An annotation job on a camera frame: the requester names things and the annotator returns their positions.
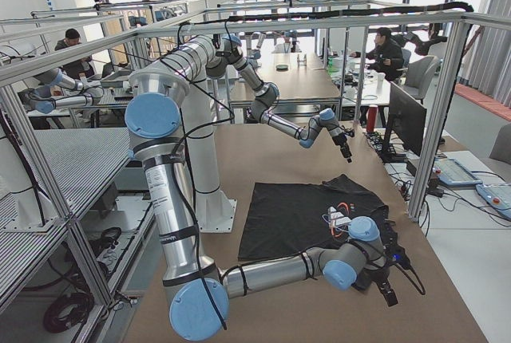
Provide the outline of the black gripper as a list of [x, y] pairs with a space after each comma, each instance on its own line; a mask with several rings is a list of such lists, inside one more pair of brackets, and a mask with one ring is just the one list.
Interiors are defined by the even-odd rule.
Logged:
[[341, 132], [340, 134], [333, 136], [332, 140], [335, 145], [339, 146], [343, 157], [347, 160], [348, 163], [352, 162], [352, 153], [347, 143], [347, 136]]

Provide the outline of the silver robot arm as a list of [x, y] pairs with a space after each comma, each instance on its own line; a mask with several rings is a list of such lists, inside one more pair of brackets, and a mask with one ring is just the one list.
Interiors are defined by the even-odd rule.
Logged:
[[388, 277], [388, 262], [376, 222], [350, 219], [347, 241], [337, 249], [312, 247], [285, 258], [232, 267], [221, 273], [202, 251], [200, 224], [183, 176], [180, 106], [197, 79], [185, 71], [147, 67], [129, 78], [136, 96], [125, 113], [131, 150], [149, 186], [167, 270], [163, 287], [173, 330], [188, 341], [213, 337], [226, 326], [229, 301], [253, 292], [322, 275], [347, 290], [358, 280]]
[[279, 98], [277, 85], [260, 78], [233, 41], [232, 35], [195, 36], [157, 59], [156, 65], [164, 68], [165, 75], [186, 85], [194, 85], [201, 70], [205, 70], [208, 77], [214, 78], [223, 74], [226, 68], [232, 65], [255, 95], [250, 104], [250, 111], [258, 123], [267, 124], [293, 137], [304, 148], [311, 147], [325, 129], [347, 162], [352, 161], [347, 139], [355, 135], [354, 131], [342, 126], [332, 109], [326, 108], [311, 117], [306, 127], [300, 127], [273, 113], [272, 106]]

